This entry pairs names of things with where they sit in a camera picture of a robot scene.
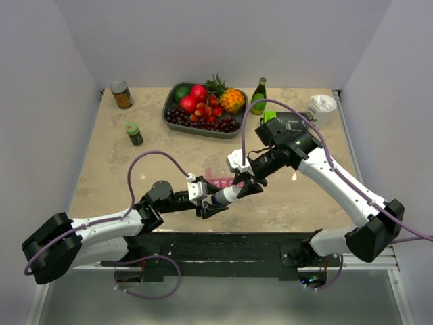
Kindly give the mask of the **pink weekly pill organizer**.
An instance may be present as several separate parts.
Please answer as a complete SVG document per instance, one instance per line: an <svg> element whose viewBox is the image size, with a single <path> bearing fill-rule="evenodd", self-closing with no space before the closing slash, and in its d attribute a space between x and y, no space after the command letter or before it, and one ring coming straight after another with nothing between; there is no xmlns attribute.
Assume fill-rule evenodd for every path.
<svg viewBox="0 0 433 325"><path fill-rule="evenodd" d="M204 170L204 178L214 186L225 188L233 185L235 175L228 170L207 167Z"/></svg>

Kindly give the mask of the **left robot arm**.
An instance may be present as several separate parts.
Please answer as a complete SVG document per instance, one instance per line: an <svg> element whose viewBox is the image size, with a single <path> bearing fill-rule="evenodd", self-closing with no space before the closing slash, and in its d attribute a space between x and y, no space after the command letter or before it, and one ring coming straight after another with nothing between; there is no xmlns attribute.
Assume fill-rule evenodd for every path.
<svg viewBox="0 0 433 325"><path fill-rule="evenodd" d="M169 182L157 181L138 203L118 213L88 219L57 213L22 243L24 274L46 284L92 262L134 265L140 249L127 238L152 232L163 224L166 213L194 210L202 219L212 217L227 210L239 193L237 185L219 188L203 177L190 179L187 189L178 192Z"/></svg>

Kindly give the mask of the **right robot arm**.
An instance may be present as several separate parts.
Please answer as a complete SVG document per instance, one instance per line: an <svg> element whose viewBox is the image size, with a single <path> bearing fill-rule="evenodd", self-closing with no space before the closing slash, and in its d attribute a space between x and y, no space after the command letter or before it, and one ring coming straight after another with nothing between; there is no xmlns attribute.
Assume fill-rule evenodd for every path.
<svg viewBox="0 0 433 325"><path fill-rule="evenodd" d="M268 176L291 167L320 186L352 220L348 229L316 231L301 250L307 265L316 266L332 253L351 253L371 263L399 235L403 204L397 199L386 201L368 190L330 157L310 132L287 130L276 119L255 132L265 145L263 154L250 159L243 157L242 150L235 150L227 157L234 182L243 184L238 198L261 193Z"/></svg>

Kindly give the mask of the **white-capped pill bottle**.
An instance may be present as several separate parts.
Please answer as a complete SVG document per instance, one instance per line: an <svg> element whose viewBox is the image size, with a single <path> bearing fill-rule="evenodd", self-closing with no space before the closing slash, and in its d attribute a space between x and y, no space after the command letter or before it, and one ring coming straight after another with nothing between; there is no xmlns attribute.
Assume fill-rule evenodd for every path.
<svg viewBox="0 0 433 325"><path fill-rule="evenodd" d="M216 194L213 194L211 201L215 205L228 206L237 200L240 190L241 188L238 185L225 187L219 190Z"/></svg>

